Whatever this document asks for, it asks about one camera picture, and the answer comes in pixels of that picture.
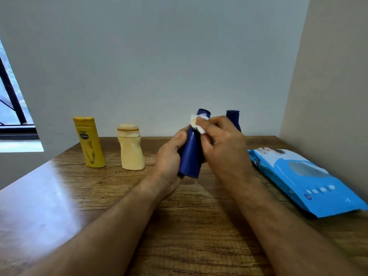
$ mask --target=hand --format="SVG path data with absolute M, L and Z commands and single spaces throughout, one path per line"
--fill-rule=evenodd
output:
M 206 132 L 200 136 L 203 154 L 226 189 L 253 179 L 253 167 L 244 135 L 227 117 L 217 116 L 209 120 L 197 117 L 196 124 Z
M 178 149 L 186 142 L 189 126 L 178 131 L 172 139 L 160 147 L 152 176 L 159 182 L 161 199 L 171 195 L 180 185 L 178 177 L 180 155 Z

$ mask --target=wooden table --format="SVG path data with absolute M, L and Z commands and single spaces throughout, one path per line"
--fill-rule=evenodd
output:
M 152 169 L 169 138 L 142 138 L 146 168 L 123 170 L 117 138 L 100 138 L 106 167 L 89 168 L 80 144 L 0 191 L 0 275 L 17 275 L 96 219 Z M 286 148 L 275 136 L 246 137 L 248 147 Z M 259 171 L 288 208 L 368 267 L 368 216 L 306 218 Z M 207 164 L 155 210 L 127 275 L 274 275 L 252 229 Z

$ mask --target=blue package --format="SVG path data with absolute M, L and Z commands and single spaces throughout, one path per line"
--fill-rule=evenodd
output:
M 302 209 L 318 218 L 368 205 L 325 169 L 297 153 L 267 147 L 248 150 L 252 162 Z

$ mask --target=window sill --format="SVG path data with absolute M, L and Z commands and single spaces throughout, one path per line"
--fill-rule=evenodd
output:
M 39 140 L 0 140 L 0 153 L 43 152 Z

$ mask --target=plastic bottle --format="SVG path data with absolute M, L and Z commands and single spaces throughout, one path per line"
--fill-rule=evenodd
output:
M 82 146 L 86 165 L 89 167 L 104 167 L 106 164 L 94 118 L 76 116 L 73 117 L 73 121 L 76 125 L 76 132 Z
M 122 168 L 127 170 L 144 169 L 145 162 L 140 147 L 140 132 L 138 125 L 119 125 L 117 128 L 117 136 L 122 153 Z
M 200 108 L 197 115 L 205 113 L 209 118 L 211 112 Z M 187 139 L 183 147 L 179 150 L 181 156 L 179 166 L 179 176 L 188 176 L 198 178 L 200 174 L 200 166 L 204 162 L 202 145 L 200 143 L 200 133 L 190 127 L 187 131 Z
M 234 126 L 241 132 L 242 130 L 240 129 L 239 126 L 239 111 L 238 110 L 227 110 L 226 111 L 226 117 L 230 119 L 230 121 L 232 121 L 232 123 L 234 124 Z

